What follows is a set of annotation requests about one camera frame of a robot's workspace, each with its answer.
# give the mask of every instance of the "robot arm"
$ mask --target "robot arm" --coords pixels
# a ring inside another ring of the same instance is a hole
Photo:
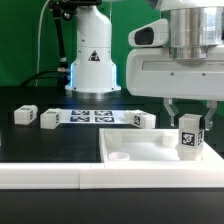
[[[146,1],[161,19],[129,35],[139,49],[128,56],[127,88],[133,95],[164,98],[172,125],[178,117],[174,98],[208,101],[201,127],[209,130],[217,102],[224,101],[224,1]]]

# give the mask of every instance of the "black table surface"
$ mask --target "black table surface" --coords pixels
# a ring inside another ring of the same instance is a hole
[[[37,105],[38,118],[28,126],[14,125],[13,112],[22,105]],[[205,113],[197,101],[178,101],[182,112]],[[100,163],[99,128],[130,125],[70,125],[41,130],[39,116],[48,108],[80,110],[143,110],[157,116],[157,128],[171,128],[159,98],[134,97],[126,91],[107,100],[67,97],[55,88],[0,88],[1,163]],[[223,118],[206,141],[220,154],[224,141]],[[0,223],[121,223],[222,224],[224,189],[101,189],[1,190]]]

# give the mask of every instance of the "white block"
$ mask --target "white block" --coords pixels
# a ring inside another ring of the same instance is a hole
[[[35,105],[24,105],[14,111],[15,124],[28,125],[37,118],[38,108]]]
[[[179,119],[179,129],[199,131],[201,115],[185,114]]]
[[[204,130],[200,115],[185,114],[179,119],[178,156],[181,160],[202,160]]]
[[[156,126],[156,116],[141,110],[125,111],[124,117],[130,124],[141,129],[154,129]]]
[[[60,124],[61,109],[49,109],[40,116],[42,129],[55,129]]]

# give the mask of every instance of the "metal cylinder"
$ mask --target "metal cylinder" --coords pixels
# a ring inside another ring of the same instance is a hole
[[[161,12],[169,22],[170,57],[206,58],[207,47],[223,44],[223,8],[193,8]]]

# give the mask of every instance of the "warning label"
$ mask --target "warning label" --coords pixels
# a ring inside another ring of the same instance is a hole
[[[100,61],[100,58],[99,58],[99,56],[98,56],[98,54],[97,54],[96,51],[94,51],[94,52],[92,53],[92,55],[91,55],[90,58],[89,58],[89,61]]]

